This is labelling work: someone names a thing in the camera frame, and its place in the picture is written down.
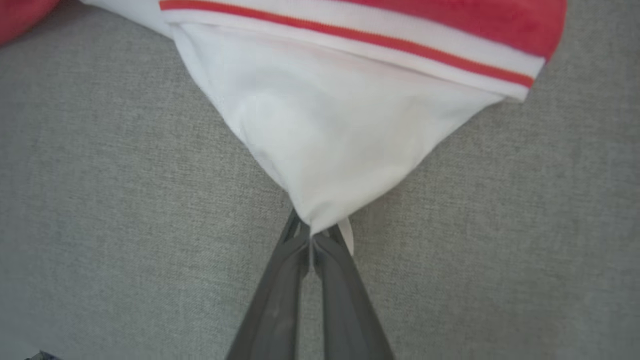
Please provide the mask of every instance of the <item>white fabric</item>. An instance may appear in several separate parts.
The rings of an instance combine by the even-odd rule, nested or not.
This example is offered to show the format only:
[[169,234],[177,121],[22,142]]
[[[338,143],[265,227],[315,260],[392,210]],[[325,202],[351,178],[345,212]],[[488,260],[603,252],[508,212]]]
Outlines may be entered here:
[[80,0],[137,22],[168,38],[169,25],[163,20],[157,0]]
[[[535,78],[545,64],[545,59],[541,56],[527,54],[508,45],[487,40],[450,26],[355,3],[322,0],[216,0],[216,3],[242,6],[296,19],[311,20],[331,26],[356,29],[366,33],[403,39],[477,63],[528,75],[531,78]],[[246,17],[201,10],[168,10],[163,13],[170,22],[201,22],[231,26],[234,28],[270,33],[272,35],[297,38],[298,40],[306,40],[307,37],[312,37],[310,40],[315,44],[361,54],[376,60],[396,60],[390,62],[445,79],[449,79],[446,77],[448,73],[454,72],[455,70],[460,71],[455,68],[445,69],[444,71],[440,67],[434,69],[433,65],[442,64],[437,61],[427,61],[425,58],[402,51],[384,48],[381,51],[375,51],[376,46],[374,45],[355,41],[343,41],[346,39],[289,26],[276,26],[276,24],[270,22]],[[474,78],[475,74],[467,73],[467,76]],[[528,92],[526,86],[508,83],[507,81],[500,81],[486,76],[484,78],[486,79],[484,79],[484,82],[480,83],[480,85],[488,83],[487,87],[477,86],[477,80],[474,83],[467,83],[465,76],[457,76],[450,80],[476,86],[488,91],[496,91],[493,88],[498,87],[498,89],[500,89],[498,91],[502,91],[502,94],[513,96],[519,100],[524,100]],[[500,84],[493,85],[492,81],[498,81]],[[507,85],[511,85],[514,90],[511,90]]]
[[[290,26],[225,13],[204,12],[198,10],[168,10],[164,11],[163,15],[168,22],[172,23],[180,24],[185,22],[197,22],[202,24],[219,25],[226,28],[244,29],[256,33],[270,34],[276,37],[310,42],[312,44],[322,45],[331,49],[364,56],[369,59],[400,65],[402,67],[419,71],[423,74],[432,75],[436,78],[455,81],[460,84],[473,86],[486,91],[497,92],[517,101],[523,101],[529,93],[528,87],[517,83],[492,78],[482,74],[476,74],[474,72],[465,71],[439,61],[423,58],[404,51],[393,50],[365,42],[350,40],[348,38],[334,37],[315,31],[292,28]],[[496,48],[499,48],[500,46],[506,47],[498,45],[498,43],[494,44]],[[519,53],[517,50],[511,50],[513,53]],[[530,73],[535,73],[537,75],[544,64],[544,59],[535,58],[524,53],[522,53],[522,55],[523,59],[525,57],[529,58],[528,61],[524,61],[520,67],[527,67]]]
[[[142,18],[132,13],[140,6],[101,2]],[[308,42],[193,21],[170,26],[191,76],[314,233],[384,194],[473,114],[505,98]]]

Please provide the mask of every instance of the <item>folded cloth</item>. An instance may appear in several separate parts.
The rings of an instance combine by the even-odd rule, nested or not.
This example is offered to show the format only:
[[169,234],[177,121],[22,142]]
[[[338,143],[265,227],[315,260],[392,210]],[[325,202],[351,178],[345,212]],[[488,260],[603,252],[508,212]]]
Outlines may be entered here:
[[[159,14],[151,1],[143,15],[132,13],[140,3],[92,2],[130,19]],[[566,1],[159,8],[196,84],[318,232],[395,186],[475,113],[523,101],[559,42]]]

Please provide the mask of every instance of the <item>gray fabric surface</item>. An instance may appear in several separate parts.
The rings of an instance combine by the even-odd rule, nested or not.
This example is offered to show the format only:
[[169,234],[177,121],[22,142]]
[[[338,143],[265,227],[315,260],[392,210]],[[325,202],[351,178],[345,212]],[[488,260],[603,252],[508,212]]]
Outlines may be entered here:
[[[352,218],[398,359],[637,359],[638,17],[571,2],[525,104]],[[168,39],[65,3],[0,48],[0,334],[65,360],[222,358],[290,208]],[[308,277],[300,359],[323,356],[320,297]]]

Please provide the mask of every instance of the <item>gray upholstery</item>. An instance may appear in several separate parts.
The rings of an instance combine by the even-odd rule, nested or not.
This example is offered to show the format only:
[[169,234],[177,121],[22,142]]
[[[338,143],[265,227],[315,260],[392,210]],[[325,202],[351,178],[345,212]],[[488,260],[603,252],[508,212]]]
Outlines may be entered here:
[[[570,2],[525,104],[483,111],[353,216],[398,359],[637,359],[638,17]],[[222,358],[290,209],[168,39],[63,3],[0,48],[4,339]],[[320,298],[307,277],[300,359],[323,356]]]

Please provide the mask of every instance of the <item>red and white striped trim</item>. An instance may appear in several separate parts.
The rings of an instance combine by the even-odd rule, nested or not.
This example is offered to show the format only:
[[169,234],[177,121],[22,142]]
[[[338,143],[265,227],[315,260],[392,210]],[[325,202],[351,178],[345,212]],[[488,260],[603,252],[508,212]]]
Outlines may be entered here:
[[168,22],[312,42],[524,100],[544,57],[402,13],[331,0],[162,0]]

